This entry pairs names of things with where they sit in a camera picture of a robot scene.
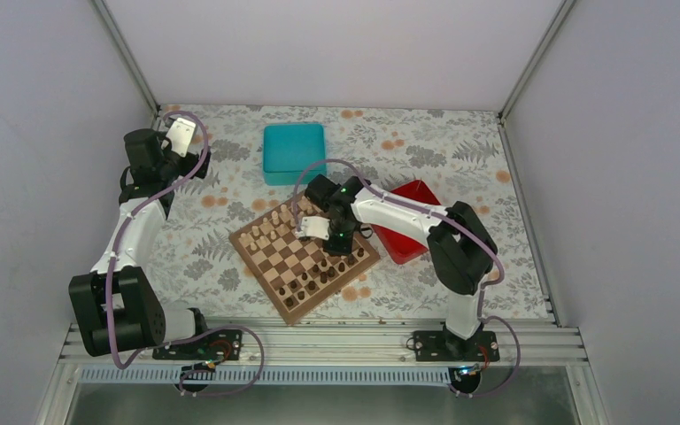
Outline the red plastic tray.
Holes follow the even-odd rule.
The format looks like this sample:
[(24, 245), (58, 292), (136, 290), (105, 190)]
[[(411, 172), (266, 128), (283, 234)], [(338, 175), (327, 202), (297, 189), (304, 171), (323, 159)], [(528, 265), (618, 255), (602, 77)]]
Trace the red plastic tray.
[[(440, 205), (436, 195), (423, 180), (408, 182), (391, 192), (424, 204)], [(425, 245), (389, 228), (373, 225), (372, 229), (390, 255), (391, 260), (398, 265), (404, 265), (429, 250)]]

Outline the wooden chess board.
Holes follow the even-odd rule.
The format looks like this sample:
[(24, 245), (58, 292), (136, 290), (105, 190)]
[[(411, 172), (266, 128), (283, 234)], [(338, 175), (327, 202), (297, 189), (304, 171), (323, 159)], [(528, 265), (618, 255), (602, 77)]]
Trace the wooden chess board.
[[(291, 207), (292, 201), (289, 199), (229, 236), (229, 241), (235, 251), (257, 279), (275, 310), (288, 325), (298, 323), (328, 298), (340, 294), (344, 287), (356, 281), (381, 259), (378, 251), (360, 235), (354, 236), (350, 255), (355, 257), (357, 263), (352, 267), (345, 263), (347, 256), (327, 254), (322, 249), (321, 239), (300, 240), (295, 234), (296, 224)], [(277, 211), (281, 219), (277, 227), (271, 221), (272, 211)], [(242, 233), (246, 233), (249, 237), (249, 244), (246, 246), (242, 246), (239, 241)], [(365, 250), (365, 255), (361, 259), (356, 256), (359, 248)], [(328, 262), (328, 266), (324, 268), (321, 267), (323, 259)], [(345, 264), (345, 271), (341, 274), (337, 270), (340, 263)], [(320, 268), (318, 274), (312, 272), (314, 265)], [(321, 285), (319, 276), (321, 273), (326, 273), (330, 267), (337, 271), (337, 276), (328, 278), (328, 282)], [(310, 293), (306, 288), (310, 281), (314, 281), (317, 285), (314, 293)], [(286, 290), (282, 296), (278, 293), (281, 287)], [(301, 290), (305, 293), (304, 300), (297, 298)], [(295, 299), (294, 308), (286, 307), (284, 303), (286, 298)]]

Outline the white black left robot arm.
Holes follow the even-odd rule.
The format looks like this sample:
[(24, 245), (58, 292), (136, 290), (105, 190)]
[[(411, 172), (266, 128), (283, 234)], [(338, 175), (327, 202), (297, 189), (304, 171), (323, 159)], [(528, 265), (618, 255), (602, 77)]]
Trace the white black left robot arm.
[(92, 357), (144, 350), (171, 341), (191, 359), (204, 356), (211, 334), (201, 312), (164, 307), (144, 272), (175, 191), (203, 179), (211, 158), (205, 125), (192, 112), (169, 112), (161, 130), (124, 135), (128, 166), (120, 178), (119, 218), (96, 264), (68, 285), (81, 341)]

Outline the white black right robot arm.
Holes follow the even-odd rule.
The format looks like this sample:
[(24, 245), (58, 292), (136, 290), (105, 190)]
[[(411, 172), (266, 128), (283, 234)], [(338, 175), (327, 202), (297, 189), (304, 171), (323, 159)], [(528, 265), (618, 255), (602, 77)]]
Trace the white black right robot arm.
[(426, 246), (434, 273), (448, 290), (445, 351), (456, 360), (476, 352), (476, 333), (483, 327), (483, 280), (502, 265), (496, 244), (470, 205), (424, 204), (363, 178), (338, 184), (322, 174), (309, 182), (305, 196), (321, 215), (297, 219), (296, 235), (320, 239), (330, 255), (349, 255), (351, 240), (363, 224), (387, 228)]

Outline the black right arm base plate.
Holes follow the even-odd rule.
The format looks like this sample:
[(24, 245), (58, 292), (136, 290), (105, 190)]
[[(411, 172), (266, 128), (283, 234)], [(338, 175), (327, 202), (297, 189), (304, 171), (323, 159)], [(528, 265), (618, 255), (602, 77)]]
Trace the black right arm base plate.
[(486, 330), (477, 330), (469, 339), (445, 330), (418, 330), (412, 333), (407, 344), (419, 362), (500, 360), (496, 334)]

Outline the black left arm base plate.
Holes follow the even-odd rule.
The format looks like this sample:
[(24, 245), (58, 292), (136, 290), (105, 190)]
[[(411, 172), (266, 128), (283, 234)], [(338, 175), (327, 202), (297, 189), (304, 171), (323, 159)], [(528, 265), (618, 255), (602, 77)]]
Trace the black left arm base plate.
[(152, 353), (152, 358), (192, 362), (238, 360), (242, 339), (242, 330), (227, 328), (211, 333), (195, 342), (156, 348)]

